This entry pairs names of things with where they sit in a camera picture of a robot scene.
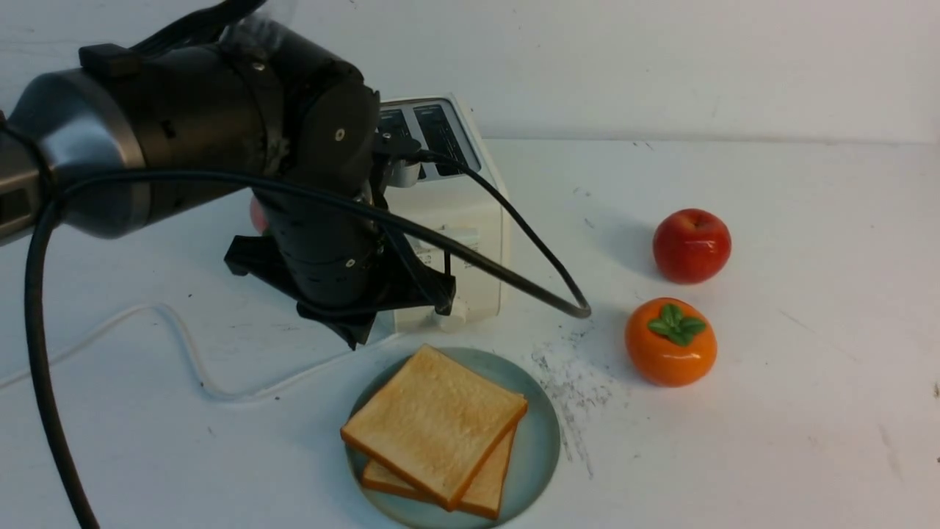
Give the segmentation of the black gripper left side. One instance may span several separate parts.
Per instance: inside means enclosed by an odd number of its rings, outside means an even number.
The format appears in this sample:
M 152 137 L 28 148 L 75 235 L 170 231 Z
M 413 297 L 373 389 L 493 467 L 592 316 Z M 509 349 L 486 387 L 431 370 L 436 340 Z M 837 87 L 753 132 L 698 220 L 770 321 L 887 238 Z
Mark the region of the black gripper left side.
M 301 318 L 331 329 L 350 350 L 365 345 L 379 314 L 430 307 L 449 314 L 455 278 L 424 264 L 404 232 L 298 195 L 254 190 L 261 237 L 233 237 L 224 262 L 288 295 Z

